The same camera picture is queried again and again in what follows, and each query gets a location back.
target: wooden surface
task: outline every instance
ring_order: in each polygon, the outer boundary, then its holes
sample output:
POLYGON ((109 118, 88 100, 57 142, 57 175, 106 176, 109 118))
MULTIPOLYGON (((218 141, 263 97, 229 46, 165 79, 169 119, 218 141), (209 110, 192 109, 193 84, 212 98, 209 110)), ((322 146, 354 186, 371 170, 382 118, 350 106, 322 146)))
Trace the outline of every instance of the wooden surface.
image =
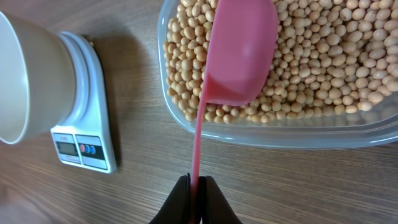
MULTIPOLYGON (((162 0, 1 0, 0 10, 53 32, 89 34, 103 64, 115 174, 66 166, 50 134, 0 144, 0 223, 148 223, 190 171, 193 135, 160 90, 162 0)), ((203 140, 201 174, 243 223, 398 223, 398 144, 282 151, 203 140)))

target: wood grain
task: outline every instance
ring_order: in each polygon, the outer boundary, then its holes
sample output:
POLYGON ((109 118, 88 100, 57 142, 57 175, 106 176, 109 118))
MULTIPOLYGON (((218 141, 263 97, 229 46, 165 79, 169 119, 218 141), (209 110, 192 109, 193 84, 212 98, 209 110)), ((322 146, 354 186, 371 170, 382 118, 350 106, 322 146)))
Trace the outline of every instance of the wood grain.
MULTIPOLYGON (((2 0, 0 9, 53 32, 95 38, 120 168, 63 165, 50 134, 0 143, 0 223, 148 223, 190 171, 193 135, 160 90, 161 0, 2 0)), ((203 140, 201 174, 243 223, 398 223, 398 144, 282 151, 203 140)))

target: clear plastic container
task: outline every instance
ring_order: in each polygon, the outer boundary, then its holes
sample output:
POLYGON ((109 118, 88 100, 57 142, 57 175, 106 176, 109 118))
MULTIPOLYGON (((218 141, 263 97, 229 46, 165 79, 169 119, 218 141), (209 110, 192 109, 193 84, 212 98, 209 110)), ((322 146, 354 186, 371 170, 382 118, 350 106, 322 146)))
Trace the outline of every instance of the clear plastic container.
MULTIPOLYGON (((163 43, 167 23, 177 14, 180 0, 165 0, 157 25, 160 79, 163 96, 176 122, 187 131, 195 132, 195 122, 189 122, 167 95, 168 84, 163 43)), ((233 124, 204 123, 202 136, 245 146, 281 149, 329 149, 364 147, 398 140, 398 93, 387 97, 368 112, 321 118, 277 120, 267 124, 239 120, 233 124)))

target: spoon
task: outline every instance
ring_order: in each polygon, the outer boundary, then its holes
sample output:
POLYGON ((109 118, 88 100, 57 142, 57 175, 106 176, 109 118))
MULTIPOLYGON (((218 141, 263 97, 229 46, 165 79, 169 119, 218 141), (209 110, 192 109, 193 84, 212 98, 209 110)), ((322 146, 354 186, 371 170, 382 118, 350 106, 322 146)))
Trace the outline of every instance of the spoon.
POLYGON ((206 104, 241 106, 256 98, 272 63, 278 23, 271 0, 218 2, 197 114, 192 201, 198 187, 201 125, 206 104))

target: pink spatula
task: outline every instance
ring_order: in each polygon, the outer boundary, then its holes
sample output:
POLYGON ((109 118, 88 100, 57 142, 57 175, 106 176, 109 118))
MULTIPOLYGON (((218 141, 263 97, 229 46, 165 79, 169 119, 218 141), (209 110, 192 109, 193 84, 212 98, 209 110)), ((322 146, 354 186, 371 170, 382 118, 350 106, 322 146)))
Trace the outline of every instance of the pink spatula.
POLYGON ((193 145, 193 201, 198 187, 201 121, 206 104, 241 106, 256 98, 268 76, 278 23, 277 11, 270 0, 218 3, 193 145))

